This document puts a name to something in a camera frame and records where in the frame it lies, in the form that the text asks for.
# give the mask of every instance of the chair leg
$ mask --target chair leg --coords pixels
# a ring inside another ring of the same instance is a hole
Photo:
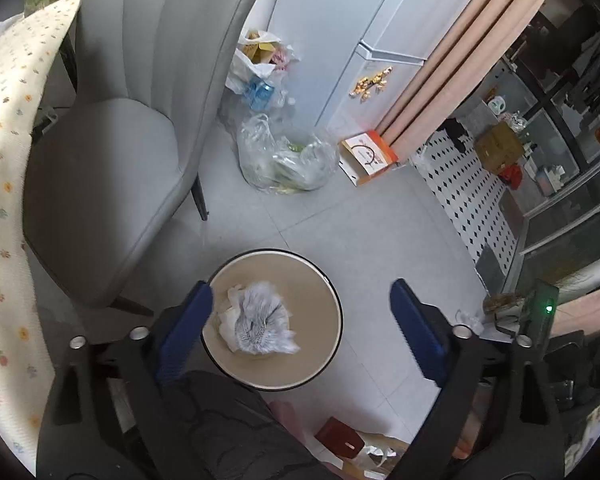
[[[196,207],[198,208],[198,212],[200,213],[200,218],[206,222],[206,219],[209,218],[209,211],[206,210],[205,205],[205,196],[202,194],[202,184],[200,184],[200,176],[196,177],[196,181],[193,183],[193,187],[191,188],[191,195],[193,196],[193,201],[196,203]]]
[[[115,308],[122,312],[128,312],[129,314],[138,314],[139,316],[153,317],[154,311],[144,305],[136,303],[135,301],[128,300],[118,296],[113,303],[109,305],[109,308]]]

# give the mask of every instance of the black pants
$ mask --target black pants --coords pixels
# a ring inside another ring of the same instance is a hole
[[[162,393],[189,443],[218,480],[334,480],[252,388],[194,371]]]

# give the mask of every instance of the round trash bin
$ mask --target round trash bin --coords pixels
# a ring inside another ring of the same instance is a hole
[[[272,283],[282,297],[300,347],[295,354],[231,352],[219,335],[218,314],[230,307],[227,291],[253,282]],[[342,338],[342,306],[327,276],[302,256],[277,249],[249,251],[216,270],[209,285],[214,309],[202,342],[225,374],[259,390],[288,390],[313,379],[335,355]]]

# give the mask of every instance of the trash bag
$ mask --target trash bag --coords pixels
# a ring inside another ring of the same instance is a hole
[[[218,332],[232,352],[293,354],[300,347],[289,330],[289,314],[282,298],[267,282],[240,285],[228,291],[231,307],[220,315]]]
[[[244,179],[259,190],[289,194],[324,186],[338,169],[338,146],[317,130],[289,123],[274,128],[266,114],[242,124],[237,136]]]

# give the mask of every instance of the brown cardboard box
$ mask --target brown cardboard box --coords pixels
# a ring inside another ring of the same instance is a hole
[[[485,170],[499,174],[515,164],[525,154],[525,149],[509,125],[501,122],[475,141],[475,152]]]

